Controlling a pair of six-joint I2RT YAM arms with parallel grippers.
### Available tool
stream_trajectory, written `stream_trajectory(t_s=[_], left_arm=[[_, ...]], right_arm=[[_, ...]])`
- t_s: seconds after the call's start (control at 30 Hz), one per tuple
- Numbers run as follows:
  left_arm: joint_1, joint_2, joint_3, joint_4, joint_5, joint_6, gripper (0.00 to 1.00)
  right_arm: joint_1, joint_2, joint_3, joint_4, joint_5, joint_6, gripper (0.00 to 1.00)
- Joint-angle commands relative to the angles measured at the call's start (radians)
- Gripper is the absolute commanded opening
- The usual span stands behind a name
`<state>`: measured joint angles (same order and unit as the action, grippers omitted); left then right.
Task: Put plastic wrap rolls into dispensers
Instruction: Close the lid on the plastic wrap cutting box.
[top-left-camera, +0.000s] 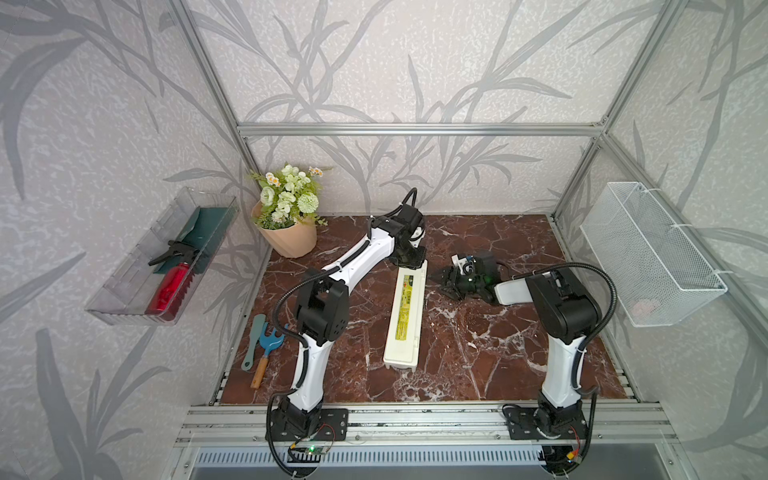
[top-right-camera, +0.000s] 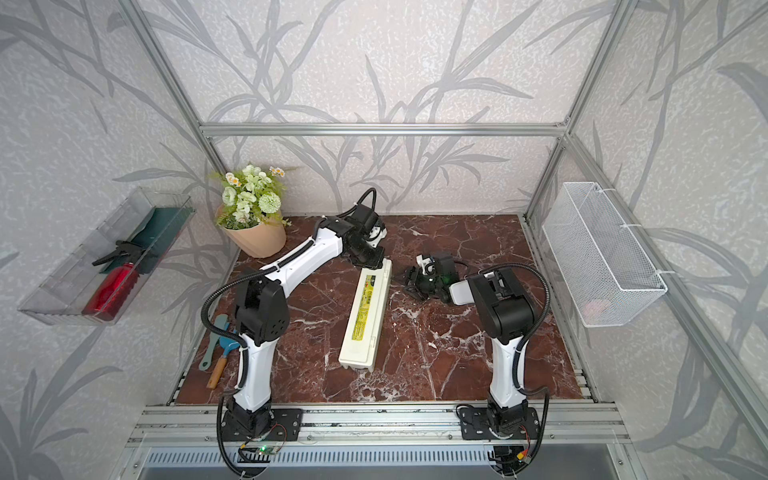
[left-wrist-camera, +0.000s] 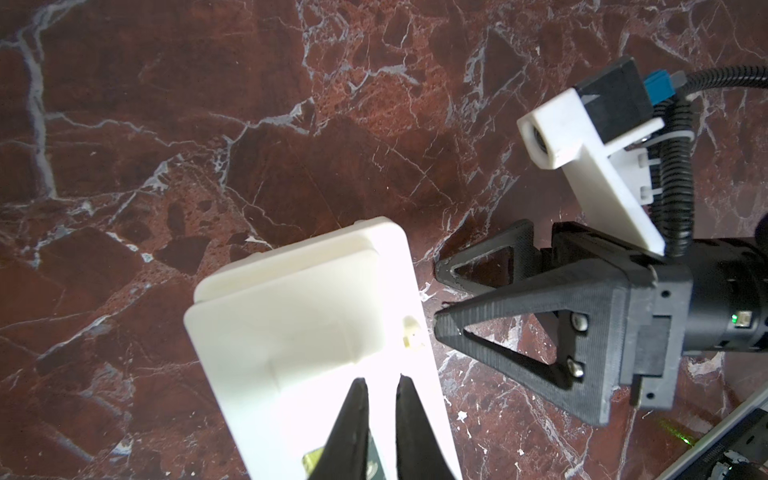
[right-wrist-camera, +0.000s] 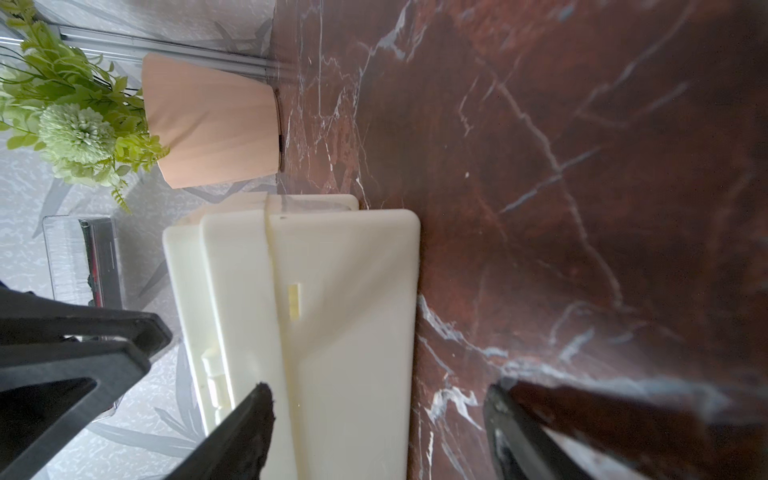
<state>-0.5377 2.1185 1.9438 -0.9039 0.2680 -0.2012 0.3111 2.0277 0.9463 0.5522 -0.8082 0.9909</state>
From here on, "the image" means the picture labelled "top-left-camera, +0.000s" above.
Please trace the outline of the cream dispenser lid yellow label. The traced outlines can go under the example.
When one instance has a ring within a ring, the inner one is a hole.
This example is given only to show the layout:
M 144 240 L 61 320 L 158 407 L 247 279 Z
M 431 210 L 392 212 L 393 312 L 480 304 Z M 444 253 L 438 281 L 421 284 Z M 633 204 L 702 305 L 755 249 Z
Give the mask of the cream dispenser lid yellow label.
M 383 354 L 387 368 L 416 371 L 421 342 L 428 262 L 419 269 L 398 270 Z

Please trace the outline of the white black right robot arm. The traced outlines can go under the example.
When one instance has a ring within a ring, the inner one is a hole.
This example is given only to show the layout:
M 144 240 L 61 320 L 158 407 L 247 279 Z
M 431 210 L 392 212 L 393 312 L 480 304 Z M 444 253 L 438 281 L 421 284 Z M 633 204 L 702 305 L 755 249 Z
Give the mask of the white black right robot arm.
M 607 326 L 617 306 L 617 289 L 601 268 L 565 262 L 504 280 L 501 263 L 490 252 L 452 257 L 452 264 L 428 279 L 454 301 L 477 297 L 490 305 L 530 303 L 548 336 L 547 374 L 538 399 L 538 422 L 554 427 L 572 422 L 581 413 L 582 398 L 595 397 L 597 387 L 581 384 L 583 360 L 589 344 Z M 584 270 L 600 277 L 609 290 L 603 311 L 575 274 Z

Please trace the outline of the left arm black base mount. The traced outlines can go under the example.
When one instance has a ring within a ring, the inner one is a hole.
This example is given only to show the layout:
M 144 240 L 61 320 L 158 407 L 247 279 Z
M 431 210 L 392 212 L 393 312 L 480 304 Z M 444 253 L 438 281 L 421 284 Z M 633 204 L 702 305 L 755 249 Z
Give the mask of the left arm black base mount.
M 350 411 L 344 408 L 322 408 L 308 414 L 274 409 L 269 414 L 269 433 L 275 442 L 295 442 L 307 438 L 343 441 L 347 435 L 349 414 Z

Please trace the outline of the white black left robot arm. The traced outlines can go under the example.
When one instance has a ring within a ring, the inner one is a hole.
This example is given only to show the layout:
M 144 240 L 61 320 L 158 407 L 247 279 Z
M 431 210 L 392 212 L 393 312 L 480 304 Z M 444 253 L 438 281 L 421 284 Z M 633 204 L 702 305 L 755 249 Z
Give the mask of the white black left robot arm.
M 298 330 L 285 334 L 299 342 L 291 388 L 281 395 L 276 409 L 284 419 L 302 428 L 319 419 L 330 353 L 349 323 L 351 293 L 384 260 L 397 267 L 421 267 L 426 259 L 426 249 L 420 244 L 424 233 L 423 214 L 403 202 L 393 211 L 371 218 L 365 236 L 353 247 L 323 269 L 308 270 L 280 299 L 285 302 L 297 295 L 294 316 Z

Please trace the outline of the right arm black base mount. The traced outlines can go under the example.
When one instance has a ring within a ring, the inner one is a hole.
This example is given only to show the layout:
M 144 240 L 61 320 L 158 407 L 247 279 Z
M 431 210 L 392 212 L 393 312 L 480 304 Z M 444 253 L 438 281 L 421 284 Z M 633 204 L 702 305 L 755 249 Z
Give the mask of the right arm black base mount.
M 511 440 L 585 440 L 589 433 L 581 401 L 568 407 L 505 404 L 501 413 Z

